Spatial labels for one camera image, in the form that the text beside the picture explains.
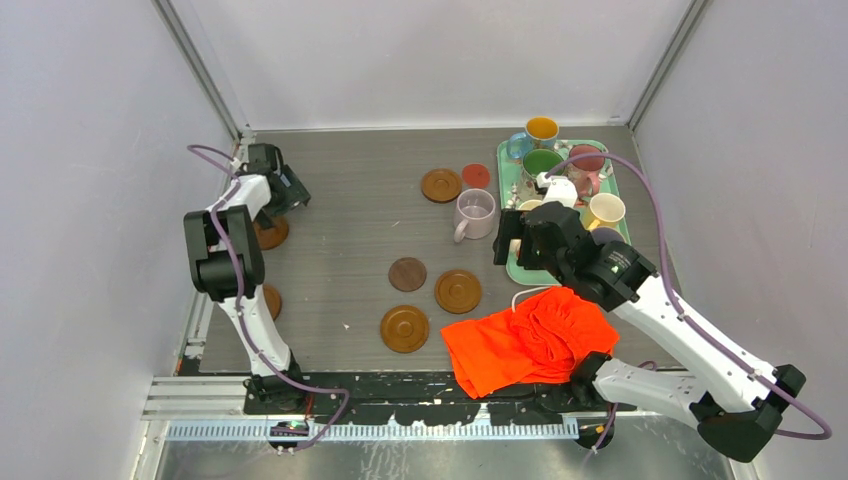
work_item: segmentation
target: red coaster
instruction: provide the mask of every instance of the red coaster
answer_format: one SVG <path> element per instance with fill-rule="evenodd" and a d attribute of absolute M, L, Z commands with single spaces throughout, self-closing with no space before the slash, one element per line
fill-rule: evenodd
<path fill-rule="evenodd" d="M 471 188 L 486 188 L 491 178 L 489 169 L 479 163 L 472 163 L 462 169 L 462 179 Z"/>

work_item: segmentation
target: dark brown coaster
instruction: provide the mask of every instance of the dark brown coaster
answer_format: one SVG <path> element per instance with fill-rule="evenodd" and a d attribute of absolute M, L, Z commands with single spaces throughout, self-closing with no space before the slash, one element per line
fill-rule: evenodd
<path fill-rule="evenodd" d="M 403 257 L 389 267 L 389 283 L 401 292 L 413 292 L 427 280 L 427 267 L 421 260 Z"/>

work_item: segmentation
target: green cup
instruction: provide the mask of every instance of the green cup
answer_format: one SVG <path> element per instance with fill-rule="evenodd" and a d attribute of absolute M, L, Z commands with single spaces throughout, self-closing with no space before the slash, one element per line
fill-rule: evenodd
<path fill-rule="evenodd" d="M 524 160 L 521 162 L 524 179 L 535 182 L 540 173 L 549 171 L 562 161 L 563 158 L 554 151 L 544 148 L 531 150 L 527 155 L 524 155 Z"/>

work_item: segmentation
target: gray table surface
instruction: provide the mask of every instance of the gray table surface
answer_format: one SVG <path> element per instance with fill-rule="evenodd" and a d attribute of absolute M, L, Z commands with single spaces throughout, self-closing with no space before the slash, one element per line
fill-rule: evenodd
<path fill-rule="evenodd" d="M 438 167 L 461 172 L 469 163 L 489 167 L 488 190 L 498 198 L 495 148 L 518 129 L 266 132 L 258 142 L 280 147 L 312 194 L 307 208 L 286 218 L 291 230 L 280 247 L 264 254 L 266 283 L 283 297 L 277 329 L 304 371 L 450 370 L 439 330 L 454 322 L 482 318 L 509 307 L 517 285 L 505 268 L 492 264 L 495 232 L 481 240 L 454 244 L 454 204 L 423 197 L 421 177 Z M 563 128 L 560 138 L 600 141 L 613 153 L 638 160 L 625 127 Z M 638 180 L 615 171 L 627 205 L 633 245 L 658 260 L 655 217 Z M 412 293 L 388 282 L 389 266 L 400 257 L 420 259 L 427 281 Z M 480 304 L 468 314 L 442 310 L 433 296 L 443 272 L 461 268 L 483 286 Z M 418 351 L 398 354 L 380 339 L 380 320 L 390 308 L 410 304 L 430 318 L 430 338 Z M 679 362 L 631 325 L 608 315 L 621 340 L 615 355 L 637 364 L 662 367 Z M 212 315 L 200 363 L 202 372 L 246 372 L 247 354 L 219 310 Z"/>

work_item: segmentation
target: white wall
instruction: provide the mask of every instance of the white wall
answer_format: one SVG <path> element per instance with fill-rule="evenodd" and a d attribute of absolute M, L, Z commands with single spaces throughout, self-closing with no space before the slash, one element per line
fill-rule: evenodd
<path fill-rule="evenodd" d="M 228 103 L 298 129 L 623 124 L 690 0 L 174 3 Z"/>
<path fill-rule="evenodd" d="M 848 470 L 846 20 L 838 0 L 715 1 L 636 135 L 690 303 L 801 368 L 801 399 L 834 426 L 827 442 L 775 438 L 765 479 Z"/>
<path fill-rule="evenodd" d="M 127 478 L 229 138 L 146 0 L 3 2 L 0 98 L 2 476 Z"/>

